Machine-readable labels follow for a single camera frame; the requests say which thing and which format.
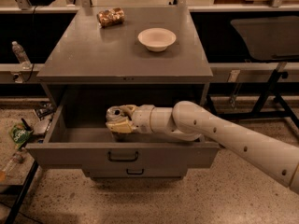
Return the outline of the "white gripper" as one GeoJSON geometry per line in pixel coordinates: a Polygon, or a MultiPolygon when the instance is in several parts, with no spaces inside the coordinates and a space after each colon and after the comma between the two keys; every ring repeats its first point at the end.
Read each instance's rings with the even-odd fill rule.
{"type": "Polygon", "coordinates": [[[129,119],[107,121],[106,126],[113,133],[132,133],[134,127],[138,133],[152,133],[150,117],[153,109],[154,105],[141,105],[139,107],[136,105],[121,105],[120,110],[127,116],[132,117],[132,121],[129,119]]]}

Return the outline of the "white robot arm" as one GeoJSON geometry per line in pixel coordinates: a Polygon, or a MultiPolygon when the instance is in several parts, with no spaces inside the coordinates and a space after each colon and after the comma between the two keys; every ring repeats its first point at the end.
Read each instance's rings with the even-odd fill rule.
{"type": "Polygon", "coordinates": [[[207,136],[299,193],[299,147],[221,119],[193,102],[116,105],[107,110],[106,119],[113,133],[163,133],[184,141],[207,136]]]}

